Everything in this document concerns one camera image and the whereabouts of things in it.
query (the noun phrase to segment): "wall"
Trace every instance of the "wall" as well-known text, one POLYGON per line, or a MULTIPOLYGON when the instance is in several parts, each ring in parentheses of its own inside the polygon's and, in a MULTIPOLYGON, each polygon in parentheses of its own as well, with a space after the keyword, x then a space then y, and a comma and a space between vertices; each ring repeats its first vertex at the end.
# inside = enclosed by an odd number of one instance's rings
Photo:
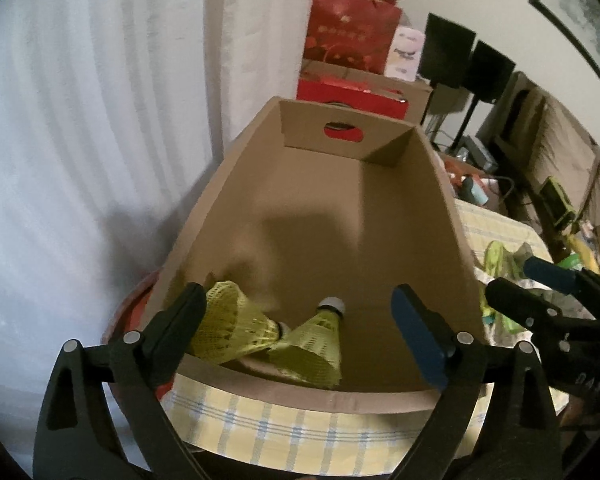
MULTIPOLYGON (((424 30, 429 12, 474 30, 480 40, 510 57, 517 70, 560 100, 600 145, 600 80, 528 0, 402 0, 400 6, 419 30, 424 30)), ((490 108, 478 105, 468 133, 477 131, 490 108)), ((463 117, 464 112, 450 114, 442 129, 454 136, 463 117)))

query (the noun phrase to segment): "silver rivet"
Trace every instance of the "silver rivet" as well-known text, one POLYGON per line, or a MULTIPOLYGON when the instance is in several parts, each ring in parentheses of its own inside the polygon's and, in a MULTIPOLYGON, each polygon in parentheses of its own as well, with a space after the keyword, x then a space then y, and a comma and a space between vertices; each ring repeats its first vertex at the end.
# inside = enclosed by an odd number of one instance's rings
POLYGON ((138 330, 132 330, 131 332, 127 332, 122 338, 122 341, 124 341, 128 345, 137 343, 138 341, 140 341, 140 333, 138 332, 138 330))
POLYGON ((62 345, 62 350, 67 353, 73 352, 76 348, 78 348, 78 342, 75 339, 69 339, 69 341, 62 345))
POLYGON ((525 354, 532 354, 534 352, 534 346, 529 341, 520 341, 518 348, 525 354))
POLYGON ((463 345, 470 345, 474 342, 474 336, 472 336, 468 332, 458 332, 458 335, 456 335, 456 339, 458 339, 458 342, 462 343, 463 345))

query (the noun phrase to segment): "brown couch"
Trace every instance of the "brown couch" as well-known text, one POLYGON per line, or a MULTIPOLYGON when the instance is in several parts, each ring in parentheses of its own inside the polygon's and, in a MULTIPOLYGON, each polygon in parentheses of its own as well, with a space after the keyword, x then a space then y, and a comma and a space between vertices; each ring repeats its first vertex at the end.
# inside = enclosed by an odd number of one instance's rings
POLYGON ((531 224, 551 249, 555 233, 536 195, 551 175, 592 222, 600 246, 600 148, 556 98, 517 72, 477 135, 516 181, 512 218, 531 224))

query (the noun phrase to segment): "plaid tablecloth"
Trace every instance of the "plaid tablecloth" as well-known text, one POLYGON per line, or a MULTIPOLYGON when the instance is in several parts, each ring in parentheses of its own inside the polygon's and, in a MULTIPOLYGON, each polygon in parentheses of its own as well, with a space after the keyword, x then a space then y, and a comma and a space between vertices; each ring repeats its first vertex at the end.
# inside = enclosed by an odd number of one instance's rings
MULTIPOLYGON (((549 258, 542 240, 528 226, 465 202, 456 201, 456 206, 480 262, 492 240, 503 241, 512 251, 528 242, 537 256, 549 258)), ((458 456, 471 452, 489 398, 488 388, 487 396, 476 404, 458 456)), ((563 405, 564 395, 555 393, 554 403, 563 405)), ((430 415, 297 410, 236 396, 181 375, 176 375, 162 406, 178 435, 194 446, 273 469, 331 476, 393 471, 430 415)))

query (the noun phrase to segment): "yellow shuttlecock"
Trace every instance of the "yellow shuttlecock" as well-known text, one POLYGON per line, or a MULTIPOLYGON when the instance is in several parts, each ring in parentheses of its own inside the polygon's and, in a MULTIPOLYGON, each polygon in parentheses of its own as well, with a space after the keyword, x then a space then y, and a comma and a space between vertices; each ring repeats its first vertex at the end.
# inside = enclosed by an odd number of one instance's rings
POLYGON ((189 352, 222 364, 270 347, 288 328, 265 316, 234 282, 217 282, 206 293, 206 314, 189 352))
POLYGON ((282 338, 271 350, 269 359, 290 378, 333 388, 340 383, 340 319, 344 302, 325 298, 318 313, 282 338))

